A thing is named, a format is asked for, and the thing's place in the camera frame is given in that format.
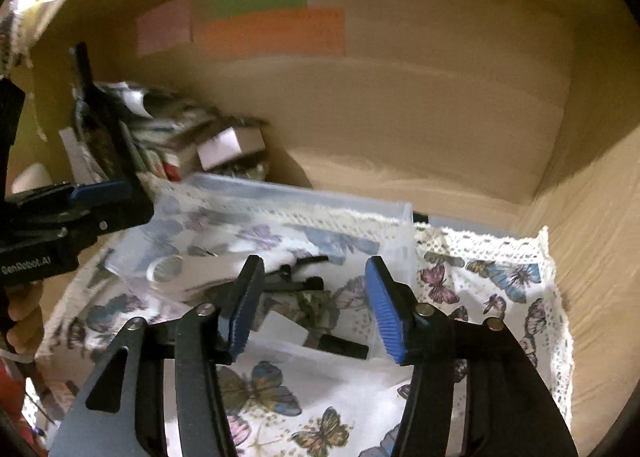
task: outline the green sticky note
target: green sticky note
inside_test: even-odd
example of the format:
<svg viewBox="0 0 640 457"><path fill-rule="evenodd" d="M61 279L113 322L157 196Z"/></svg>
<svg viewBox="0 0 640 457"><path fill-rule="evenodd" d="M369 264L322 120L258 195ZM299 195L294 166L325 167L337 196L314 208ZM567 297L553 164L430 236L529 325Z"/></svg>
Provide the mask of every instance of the green sticky note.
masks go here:
<svg viewBox="0 0 640 457"><path fill-rule="evenodd" d="M209 8L213 18L229 18L267 10L306 8L306 0L212 0Z"/></svg>

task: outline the white small box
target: white small box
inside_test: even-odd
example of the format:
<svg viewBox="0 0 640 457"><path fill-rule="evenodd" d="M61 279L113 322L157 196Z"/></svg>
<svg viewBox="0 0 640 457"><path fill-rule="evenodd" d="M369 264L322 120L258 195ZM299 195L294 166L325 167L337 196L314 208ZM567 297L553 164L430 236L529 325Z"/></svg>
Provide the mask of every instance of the white small box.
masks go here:
<svg viewBox="0 0 640 457"><path fill-rule="evenodd" d="M214 138L198 145L198 156L203 170L244 158L264 150L262 133L257 127L230 127Z"/></svg>

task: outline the butterfly print tablecloth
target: butterfly print tablecloth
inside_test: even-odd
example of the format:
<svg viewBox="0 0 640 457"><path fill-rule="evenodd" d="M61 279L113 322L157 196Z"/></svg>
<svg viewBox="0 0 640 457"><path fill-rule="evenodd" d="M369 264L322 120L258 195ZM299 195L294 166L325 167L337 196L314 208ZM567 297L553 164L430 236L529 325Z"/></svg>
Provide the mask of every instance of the butterfly print tablecloth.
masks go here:
<svg viewBox="0 0 640 457"><path fill-rule="evenodd" d="M186 218L191 228L198 228L202 220L210 218L204 213ZM184 224L178 228L171 223L161 228L161 251L175 244L172 239L182 232ZM287 233L287 228L245 225L232 236L260 249L289 243L292 250L300 250L300 256L329 254L331 260L324 270L326 280L332 284L317 312L318 330L366 342L375 322L362 274L365 260L376 254L379 246L370 239L321 228L289 228L295 234ZM508 239L511 247L506 251L504 239L488 241L486 237L417 226L414 292L418 300L436 305L458 321L481 323L488 316L503 319L521 340L569 422L572 341L553 283L554 267L546 252L546 232L537 239ZM190 249L206 247L191 244ZM65 410L95 358L128 318L141 315L155 322L179 315L171 308L145 303L130 294L119 278L101 270L100 263L108 249L109 246L79 272L47 324L46 338L38 353L41 371ZM175 249L183 251L184 246ZM275 309L296 318L294 299L275 300L261 307L262 315ZM388 457L410 383L381 385L348 370L342 379L335 379L319 367L316 371L302 369L298 362L282 352L250 344L235 364L220 367L223 401L239 455ZM460 451L462 443L465 379L466 364L459 361L449 440L451 455ZM179 455L175 428L175 420L168 419L171 455Z"/></svg>

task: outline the silver rivet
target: silver rivet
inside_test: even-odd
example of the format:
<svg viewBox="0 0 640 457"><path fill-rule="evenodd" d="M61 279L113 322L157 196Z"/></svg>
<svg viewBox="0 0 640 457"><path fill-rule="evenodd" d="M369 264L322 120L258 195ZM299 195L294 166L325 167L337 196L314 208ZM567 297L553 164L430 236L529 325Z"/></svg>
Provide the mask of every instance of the silver rivet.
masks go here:
<svg viewBox="0 0 640 457"><path fill-rule="evenodd" d="M501 331L504 328L504 323L500 318L491 317L486 319L486 326L492 331Z"/></svg>
<svg viewBox="0 0 640 457"><path fill-rule="evenodd" d="M213 313L214 309L215 307L212 303L201 303L196 309L196 312L198 313L198 316L209 316Z"/></svg>
<svg viewBox="0 0 640 457"><path fill-rule="evenodd" d="M127 322L127 329L137 331L146 324L146 320L140 316L136 316Z"/></svg>
<svg viewBox="0 0 640 457"><path fill-rule="evenodd" d="M436 312L436 308L433 307L430 303L421 302L415 306L415 312L417 312L420 316L429 317Z"/></svg>

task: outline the finger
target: finger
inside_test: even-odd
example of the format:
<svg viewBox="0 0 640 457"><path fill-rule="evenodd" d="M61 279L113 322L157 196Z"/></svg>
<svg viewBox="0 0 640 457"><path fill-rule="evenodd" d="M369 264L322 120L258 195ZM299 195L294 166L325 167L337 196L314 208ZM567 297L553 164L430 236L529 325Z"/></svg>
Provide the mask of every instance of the finger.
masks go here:
<svg viewBox="0 0 640 457"><path fill-rule="evenodd" d="M40 343L44 338L44 325L41 325L35 334L23 345L14 345L14 349L18 354L36 354Z"/></svg>
<svg viewBox="0 0 640 457"><path fill-rule="evenodd" d="M34 282L32 285L20 287L20 290L11 291L11 288L7 290L9 318L14 322L30 315L39 306L42 298L43 286L41 280Z"/></svg>
<svg viewBox="0 0 640 457"><path fill-rule="evenodd" d="M34 309L24 319L15 324L6 334L6 340L13 346L22 346L42 327L42 311Z"/></svg>

